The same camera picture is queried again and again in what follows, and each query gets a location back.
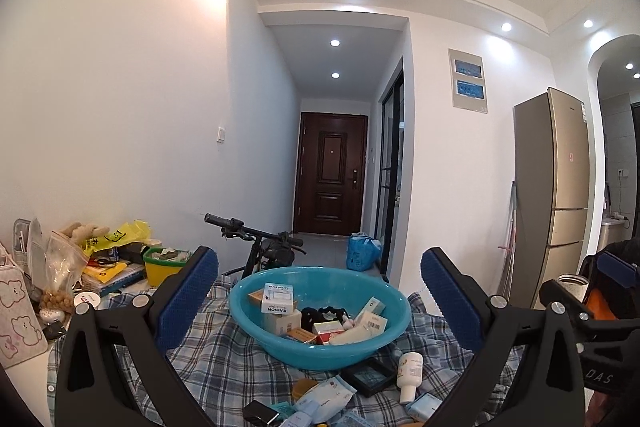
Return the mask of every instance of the teal plastic basin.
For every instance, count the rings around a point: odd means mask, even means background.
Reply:
[[[345,308],[355,317],[371,297],[380,299],[386,304],[381,313],[388,320],[386,330],[373,339],[346,346],[316,346],[278,337],[262,329],[260,306],[251,304],[247,297],[268,282],[293,285],[299,310],[333,306]],[[398,338],[411,319],[407,299],[382,280],[350,270],[307,266],[275,268],[242,279],[231,290],[229,309],[236,323],[272,357],[314,371],[341,369],[370,357]]]

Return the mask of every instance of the blue gripper pad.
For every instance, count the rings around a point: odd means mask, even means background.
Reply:
[[[196,264],[187,265],[176,275],[168,277],[162,285],[171,278],[179,277],[184,270],[188,273],[182,283],[175,289],[169,302],[156,318],[156,346],[160,353],[167,349],[174,349],[182,342],[191,327],[193,318],[198,313],[200,305],[209,293],[213,282],[218,277],[218,256],[216,252],[206,247],[199,247],[195,254],[206,250]]]
[[[611,277],[625,289],[638,285],[638,270],[619,257],[605,251],[598,256],[598,271]]]
[[[464,349],[477,353],[484,344],[481,317],[433,250],[422,254],[422,280]]]

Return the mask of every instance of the plaid cloth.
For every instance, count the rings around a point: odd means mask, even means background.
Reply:
[[[229,277],[220,278],[214,283],[182,345],[167,352],[168,360],[188,390],[219,427],[249,425],[242,418],[242,407],[252,399],[265,405],[290,401],[291,388],[300,378],[321,381],[336,374],[335,371],[302,371],[268,355],[231,317],[227,299],[231,286]],[[107,306],[126,305],[132,298],[130,294],[119,295],[110,299]],[[444,399],[471,361],[473,353],[458,346],[442,317],[427,313],[417,293],[408,300],[412,309],[408,328],[394,343],[379,349],[376,358],[395,369],[401,353],[421,353],[424,369],[420,393],[431,393]],[[57,341],[49,355],[47,396],[53,423],[56,375],[63,339]],[[120,367],[140,410],[148,419],[161,424],[162,420],[142,386],[128,350],[121,346],[116,349]],[[488,421],[498,412],[521,355],[520,349],[511,351],[500,381],[478,417],[478,423]],[[371,398],[356,394],[347,409],[354,409],[376,425],[395,427],[412,423],[413,420],[398,400],[399,391],[393,385]]]

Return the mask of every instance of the blue panel window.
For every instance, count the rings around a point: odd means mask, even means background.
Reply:
[[[456,60],[456,73],[482,78],[482,68],[480,66],[469,62],[463,62],[462,60]]]
[[[457,92],[462,96],[468,96],[469,98],[478,98],[484,100],[484,86],[480,84],[472,84],[471,82],[465,82],[464,80],[456,81]]]

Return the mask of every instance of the bicycle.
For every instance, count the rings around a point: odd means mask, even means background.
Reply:
[[[206,214],[204,221],[210,225],[220,227],[222,237],[226,239],[239,237],[243,241],[253,241],[246,264],[243,267],[241,266],[225,272],[222,275],[232,275],[242,271],[241,279],[244,279],[245,277],[249,277],[254,271],[291,266],[296,258],[295,251],[306,255],[306,252],[302,250],[304,241],[297,237],[290,237],[288,232],[276,234],[250,229],[246,227],[244,221],[240,221],[240,219],[236,219],[235,217],[225,219],[214,216],[213,214]]]

